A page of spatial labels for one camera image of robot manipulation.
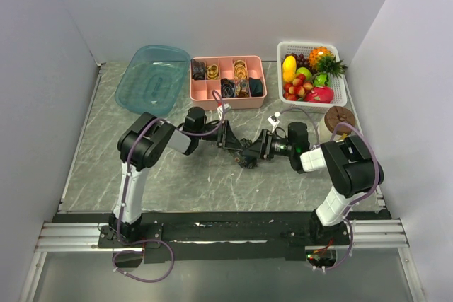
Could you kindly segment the dark patterned necktie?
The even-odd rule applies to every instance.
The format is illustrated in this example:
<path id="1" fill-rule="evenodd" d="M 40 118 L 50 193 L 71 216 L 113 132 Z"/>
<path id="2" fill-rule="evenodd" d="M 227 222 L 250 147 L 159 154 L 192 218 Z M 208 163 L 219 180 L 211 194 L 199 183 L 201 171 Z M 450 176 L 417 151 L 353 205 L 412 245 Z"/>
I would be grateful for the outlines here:
<path id="1" fill-rule="evenodd" d="M 241 168 L 254 169 L 258 167 L 258 144 L 250 139 L 240 139 L 240 149 L 232 151 L 234 161 Z"/>

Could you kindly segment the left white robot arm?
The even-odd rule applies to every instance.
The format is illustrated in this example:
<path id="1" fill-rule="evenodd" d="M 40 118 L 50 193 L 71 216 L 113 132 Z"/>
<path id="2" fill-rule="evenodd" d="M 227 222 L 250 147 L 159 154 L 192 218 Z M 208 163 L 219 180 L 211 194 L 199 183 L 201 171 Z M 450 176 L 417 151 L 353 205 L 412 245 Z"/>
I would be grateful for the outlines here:
<path id="1" fill-rule="evenodd" d="M 120 137 L 117 149 L 122 163 L 122 179 L 119 197 L 108 222 L 118 242 L 131 247 L 141 238 L 144 187 L 149 171 L 166 149 L 189 156 L 201 140 L 215 141 L 224 149 L 241 149 L 239 141 L 227 136 L 229 122 L 226 114 L 229 111 L 230 104 L 219 104 L 219 119 L 208 122 L 204 109 L 191 107 L 185 121 L 178 127 L 144 112 Z"/>

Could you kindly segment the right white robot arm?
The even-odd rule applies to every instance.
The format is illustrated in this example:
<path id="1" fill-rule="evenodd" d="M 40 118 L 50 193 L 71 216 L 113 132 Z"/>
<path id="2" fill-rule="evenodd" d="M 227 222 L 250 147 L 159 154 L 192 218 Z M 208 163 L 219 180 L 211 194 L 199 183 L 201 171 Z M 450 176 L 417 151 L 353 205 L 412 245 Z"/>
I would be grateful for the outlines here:
<path id="1" fill-rule="evenodd" d="M 330 191 L 315 209 L 309 227 L 310 238 L 320 245 L 332 239 L 333 227 L 345 223 L 349 211 L 368 198 L 384 179 L 382 167 L 363 135 L 347 122 L 338 123 L 335 130 L 341 127 L 351 133 L 342 140 L 329 139 L 312 149 L 306 124 L 292 122 L 287 137 L 282 139 L 264 129 L 261 136 L 241 152 L 242 156 L 252 159 L 286 156 L 298 173 L 328 171 Z"/>

